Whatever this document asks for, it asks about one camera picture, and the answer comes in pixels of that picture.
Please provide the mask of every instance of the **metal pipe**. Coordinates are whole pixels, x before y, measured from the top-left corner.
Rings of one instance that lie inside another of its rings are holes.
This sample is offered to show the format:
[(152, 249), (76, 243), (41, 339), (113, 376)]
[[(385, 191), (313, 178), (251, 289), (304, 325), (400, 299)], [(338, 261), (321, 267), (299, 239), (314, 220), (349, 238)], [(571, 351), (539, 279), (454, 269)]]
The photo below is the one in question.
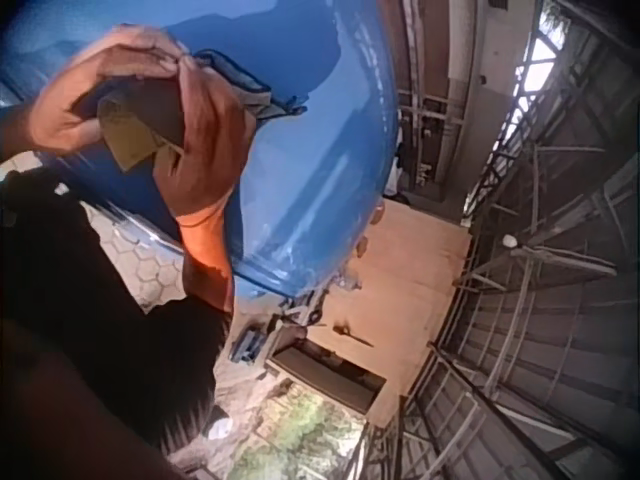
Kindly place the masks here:
[(402, 441), (404, 440), (404, 406), (406, 397), (398, 397), (398, 412), (396, 417), (396, 438), (393, 446), (393, 466), (391, 478), (400, 480), (402, 478)]
[(513, 317), (511, 318), (511, 325), (509, 326), (509, 331), (507, 332), (507, 336), (504, 339), (504, 343), (502, 344), (502, 348), (500, 349), (500, 353), (498, 354), (498, 358), (496, 359), (496, 363), (493, 365), (493, 369), (489, 374), (489, 378), (487, 379), (487, 383), (484, 386), (484, 392), (486, 394), (490, 394), (495, 385), (497, 384), (498, 377), (500, 376), (502, 364), (507, 356), (507, 352), (509, 348), (511, 348), (511, 342), (513, 340), (513, 336), (516, 333), (516, 328), (518, 326), (518, 321), (520, 320), (520, 313), (522, 312), (522, 307), (524, 306), (524, 301), (527, 297), (527, 292), (529, 289), (529, 281), (531, 280), (531, 273), (533, 272), (533, 261), (530, 258), (527, 258), (524, 267), (524, 274), (522, 277), (522, 285), (520, 287), (520, 293), (518, 294), (518, 300), (516, 302), (516, 308), (513, 311)]
[[(472, 368), (477, 374), (484, 375), (485, 377), (488, 376), (488, 374), (481, 369), (473, 368), (468, 365), (468, 362), (463, 357), (452, 353), (447, 353), (447, 355), (457, 359), (462, 363), (466, 363), (468, 368)], [(512, 397), (521, 401), (525, 405), (544, 414), (560, 428), (573, 433), (577, 437), (583, 437), (589, 443), (589, 445), (591, 445), (594, 449), (598, 450), (604, 456), (613, 460), (614, 462), (621, 464), (630, 463), (635, 458), (635, 454), (628, 451), (625, 447), (619, 445), (614, 440), (604, 437), (599, 432), (596, 432), (590, 427), (587, 427), (586, 425), (583, 425), (582, 423), (572, 419), (571, 417), (568, 417), (567, 415), (556, 410), (553, 407), (541, 404), (537, 398), (533, 397), (531, 394), (522, 390), (521, 388), (506, 384), (504, 382), (498, 382), (498, 391), (510, 394)]]
[(506, 292), (507, 291), (507, 287), (505, 287), (504, 285), (499, 284), (498, 282), (496, 282), (494, 280), (491, 280), (490, 278), (483, 277), (482, 275), (478, 275), (477, 273), (471, 274), (471, 277), (474, 278), (475, 280), (478, 280), (479, 282), (486, 283), (490, 287), (493, 287), (493, 288), (495, 288), (497, 290), (500, 290), (501, 292)]
[(514, 217), (519, 216), (520, 214), (515, 210), (511, 210), (510, 208), (503, 207), (497, 203), (492, 203), (491, 208), (495, 208), (496, 210), (500, 210), (501, 212), (508, 213), (509, 215), (513, 215)]
[(540, 164), (538, 159), (538, 145), (533, 144), (533, 205), (531, 207), (531, 234), (538, 231), (538, 216), (540, 214)]
[(462, 425), (460, 425), (460, 428), (458, 428), (458, 431), (453, 435), (453, 437), (451, 437), (451, 440), (449, 440), (447, 446), (444, 447), (444, 450), (442, 450), (442, 452), (440, 452), (440, 455), (438, 455), (438, 457), (433, 461), (433, 463), (429, 467), (429, 470), (427, 470), (425, 474), (420, 477), (420, 480), (431, 479), (431, 477), (444, 466), (444, 463), (447, 461), (447, 457), (449, 456), (451, 449), (456, 445), (456, 443), (458, 443), (458, 441), (460, 441), (462, 435), (465, 434), (465, 432), (469, 428), (469, 425), (471, 425), (471, 422), (473, 422), (473, 420), (475, 419), (477, 411), (478, 404), (476, 403), (473, 407), (471, 407), (469, 414), (464, 419), (464, 422), (462, 422)]
[[(486, 2), (483, 0), (476, 0), (475, 11), (475, 31), (473, 37), (473, 56), (471, 57), (471, 69), (469, 72), (469, 88), (467, 88), (467, 96), (464, 101), (464, 113), (463, 118), (467, 119), (471, 117), (471, 113), (476, 104), (477, 90), (480, 88), (480, 67), (482, 65), (482, 52), (484, 50), (484, 37), (487, 30), (487, 8)], [(458, 141), (456, 142), (456, 148), (453, 151), (451, 157), (452, 162), (455, 164), (460, 151), (461, 145), (465, 140), (467, 131), (470, 128), (470, 122), (465, 121), (460, 127), (460, 133), (458, 134)]]
[(467, 391), (471, 393), (473, 398), (480, 407), (496, 425), (502, 430), (505, 436), (513, 444), (519, 444), (522, 452), (530, 465), (531, 469), (536, 472), (540, 478), (550, 478), (556, 480), (568, 480), (568, 477), (549, 458), (549, 456), (536, 445), (522, 430), (520, 430), (504, 413), (502, 413), (495, 404), (487, 398), (487, 396), (476, 387), (455, 365), (449, 356), (443, 353), (433, 342), (429, 342), (429, 346), (436, 355), (442, 360), (452, 374), (460, 381)]
[(606, 150), (600, 147), (581, 147), (581, 146), (538, 146), (538, 152), (593, 152), (604, 153)]

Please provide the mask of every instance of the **hand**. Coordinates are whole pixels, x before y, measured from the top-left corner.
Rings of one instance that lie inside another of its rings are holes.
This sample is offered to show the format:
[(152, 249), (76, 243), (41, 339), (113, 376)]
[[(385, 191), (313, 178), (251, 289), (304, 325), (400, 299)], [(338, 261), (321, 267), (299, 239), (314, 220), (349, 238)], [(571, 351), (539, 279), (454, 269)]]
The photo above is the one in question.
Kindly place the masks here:
[(194, 59), (180, 60), (184, 111), (184, 154), (162, 149), (153, 176), (169, 210), (182, 227), (221, 217), (244, 169), (256, 121), (214, 70)]
[(224, 238), (224, 207), (249, 157), (256, 121), (231, 86), (189, 56), (179, 64), (184, 154), (156, 155), (153, 178), (180, 225), (183, 284), (213, 307), (233, 312), (233, 274)]
[(98, 141), (98, 120), (83, 120), (72, 107), (109, 77), (168, 78), (178, 71), (186, 49), (166, 33), (148, 27), (122, 25), (74, 57), (47, 85), (32, 105), (12, 118), (13, 151), (69, 153)]

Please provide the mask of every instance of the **corrugated metal sheet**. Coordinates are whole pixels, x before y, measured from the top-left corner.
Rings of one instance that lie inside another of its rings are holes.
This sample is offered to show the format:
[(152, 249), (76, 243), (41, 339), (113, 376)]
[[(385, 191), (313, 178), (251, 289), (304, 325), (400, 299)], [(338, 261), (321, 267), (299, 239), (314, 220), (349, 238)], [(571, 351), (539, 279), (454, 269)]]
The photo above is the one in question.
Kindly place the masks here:
[[(555, 90), (532, 115), (509, 183), (493, 197), (512, 213), (479, 210), (485, 214), (475, 219), (473, 262), (504, 256), (509, 233), (564, 257), (611, 262), (616, 275), (507, 257), (482, 273), (505, 291), (465, 283), (436, 347), (444, 353), (426, 367), (399, 417), (406, 431), (428, 439), (428, 426), (436, 439), (428, 448), (403, 441), (402, 478), (638, 478), (640, 78), (578, 25), (553, 74)], [(532, 163), (532, 140), (604, 152), (544, 152)], [(539, 221), (532, 233), (534, 163)], [(526, 271), (531, 282), (521, 290)], [(451, 359), (506, 422), (482, 402), (476, 407), (480, 397), (448, 366)], [(533, 447), (525, 449), (507, 424)], [(533, 450), (551, 467), (536, 462)], [(366, 478), (393, 478), (383, 467), (365, 471)]]

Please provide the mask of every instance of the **plywood panel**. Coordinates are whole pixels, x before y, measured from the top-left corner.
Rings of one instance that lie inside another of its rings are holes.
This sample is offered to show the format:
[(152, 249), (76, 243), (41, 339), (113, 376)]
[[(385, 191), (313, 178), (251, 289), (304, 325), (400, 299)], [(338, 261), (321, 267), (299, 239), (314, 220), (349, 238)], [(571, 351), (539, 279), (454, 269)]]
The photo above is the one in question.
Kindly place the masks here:
[[(310, 328), (308, 339), (385, 378), (376, 406), (409, 392), (429, 353), (427, 342), (444, 321), (470, 237), (462, 227), (395, 202), (386, 202), (382, 221), (366, 236), (366, 254), (349, 262), (362, 290), (332, 287), (325, 326)], [(338, 335), (336, 324), (347, 324), (373, 347)]]

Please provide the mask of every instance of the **steel beam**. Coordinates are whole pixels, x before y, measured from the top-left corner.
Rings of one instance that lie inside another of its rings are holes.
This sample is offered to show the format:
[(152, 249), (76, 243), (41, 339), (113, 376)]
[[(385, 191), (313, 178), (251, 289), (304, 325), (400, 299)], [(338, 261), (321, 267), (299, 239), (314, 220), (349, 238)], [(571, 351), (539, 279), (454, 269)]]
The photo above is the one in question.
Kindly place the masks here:
[(507, 291), (507, 287), (505, 287), (504, 285), (501, 285), (498, 282), (493, 281), (490, 278), (483, 277), (482, 275), (479, 275), (477, 273), (472, 273), (471, 274), (471, 278), (474, 278), (475, 280), (478, 280), (479, 282), (486, 283), (490, 287), (493, 287), (493, 288), (495, 288), (497, 290), (500, 290), (501, 292), (506, 292)]
[(472, 397), (486, 413), (489, 418), (495, 421), (496, 425), (502, 430), (505, 436), (513, 444), (519, 444), (522, 447), (527, 463), (530, 468), (536, 472), (541, 479), (549, 478), (556, 480), (568, 480), (567, 475), (560, 470), (556, 463), (536, 445), (522, 430), (520, 430), (504, 413), (502, 413), (496, 405), (491, 401), (478, 387), (476, 387), (451, 361), (449, 356), (442, 352), (433, 342), (429, 342), (429, 346), (435, 354), (441, 359), (444, 365), (449, 368), (451, 373), (460, 381), (462, 386), (471, 393)]
[(403, 434), (404, 434), (404, 438), (407, 438), (409, 440), (413, 440), (423, 445), (431, 445), (431, 440), (429, 440), (428, 438), (421, 437), (417, 433), (411, 433), (405, 430)]
[(508, 213), (509, 215), (513, 215), (514, 217), (519, 216), (520, 214), (515, 210), (511, 210), (510, 208), (503, 207), (497, 203), (492, 203), (491, 208), (495, 208), (496, 210), (500, 210), (501, 212)]
[[(484, 377), (488, 376), (488, 374), (483, 370), (471, 366), (469, 362), (460, 355), (449, 352), (447, 352), (446, 355), (466, 365), (467, 369), (474, 370), (475, 373), (483, 375)], [(625, 463), (629, 464), (635, 458), (633, 452), (627, 450), (616, 441), (603, 436), (601, 433), (593, 430), (590, 427), (587, 427), (586, 425), (583, 425), (582, 423), (574, 420), (571, 417), (568, 417), (567, 415), (560, 412), (559, 410), (556, 410), (553, 407), (543, 405), (537, 398), (519, 387), (515, 387), (504, 382), (498, 382), (498, 391), (506, 392), (528, 407), (531, 407), (534, 410), (543, 413), (558, 427), (573, 433), (576, 437), (583, 437), (590, 446), (592, 446), (594, 449), (598, 450), (604, 456), (613, 460), (614, 462), (624, 465)]]
[(496, 363), (493, 365), (493, 369), (489, 374), (489, 378), (484, 386), (484, 393), (490, 395), (493, 392), (498, 380), (500, 378), (500, 373), (502, 370), (502, 364), (504, 363), (505, 358), (507, 357), (507, 352), (511, 348), (511, 342), (513, 341), (513, 337), (516, 333), (516, 329), (518, 327), (518, 322), (520, 321), (520, 313), (522, 312), (522, 307), (524, 306), (524, 302), (527, 298), (527, 293), (529, 291), (529, 282), (531, 280), (531, 274), (533, 273), (533, 261), (531, 259), (527, 259), (524, 266), (524, 274), (522, 277), (522, 284), (520, 287), (520, 293), (518, 295), (518, 300), (516, 302), (516, 307), (513, 310), (513, 316), (511, 317), (511, 324), (509, 325), (509, 331), (507, 332), (507, 336), (504, 339), (502, 344), (502, 348), (500, 349), (500, 353), (498, 354), (498, 358), (496, 359)]
[(547, 452), (547, 455), (553, 459), (555, 462), (559, 462), (563, 458), (568, 457), (569, 455), (573, 455), (579, 450), (582, 450), (587, 446), (587, 442), (582, 438), (575, 438), (564, 445), (560, 445), (552, 450)]
[(451, 449), (460, 441), (462, 436), (467, 432), (467, 430), (469, 429), (469, 426), (471, 425), (471, 422), (473, 422), (473, 420), (475, 419), (477, 411), (478, 411), (478, 404), (475, 404), (473, 407), (471, 407), (471, 410), (467, 414), (467, 417), (464, 419), (464, 421), (460, 425), (460, 428), (458, 428), (458, 430), (453, 435), (453, 437), (451, 437), (451, 440), (449, 440), (449, 443), (447, 443), (447, 446), (444, 447), (444, 450), (442, 450), (442, 452), (440, 452), (440, 454), (433, 461), (433, 463), (431, 463), (431, 465), (429, 466), (429, 470), (427, 470), (424, 473), (424, 475), (420, 477), (420, 480), (430, 480), (436, 473), (438, 473), (438, 471), (441, 468), (444, 468), (444, 464), (447, 461), (447, 457), (451, 453)]
[[(433, 447), (433, 452), (436, 454), (436, 456), (440, 457), (440, 455), (442, 455), (442, 450), (440, 450), (440, 444), (438, 443), (438, 439), (436, 438), (436, 435), (434, 434), (433, 429), (431, 428), (431, 425), (429, 425), (429, 421), (427, 420), (427, 416), (422, 409), (422, 405), (419, 398), (416, 398), (416, 406), (418, 407), (418, 412), (420, 412), (420, 420), (422, 420), (422, 424), (424, 425), (424, 428), (427, 431), (427, 435), (431, 440), (431, 446)], [(449, 468), (446, 465), (442, 466), (442, 478), (444, 480), (451, 480), (453, 478), (453, 476), (451, 475), (451, 472), (449, 472)]]
[(406, 397), (398, 397), (396, 438), (393, 444), (393, 464), (391, 467), (392, 480), (400, 480), (402, 478), (402, 442), (404, 440), (404, 406), (406, 400)]
[(502, 413), (504, 413), (509, 418), (513, 418), (514, 420), (518, 420), (519, 422), (526, 423), (527, 425), (531, 425), (532, 427), (539, 428), (540, 430), (544, 430), (545, 432), (553, 433), (558, 435), (559, 437), (567, 438), (569, 440), (573, 440), (576, 438), (571, 432), (568, 432), (562, 428), (556, 427), (548, 422), (543, 422), (540, 419), (531, 417), (529, 415), (525, 415), (522, 412), (518, 412), (512, 408), (509, 408), (505, 405), (496, 402), (496, 407)]

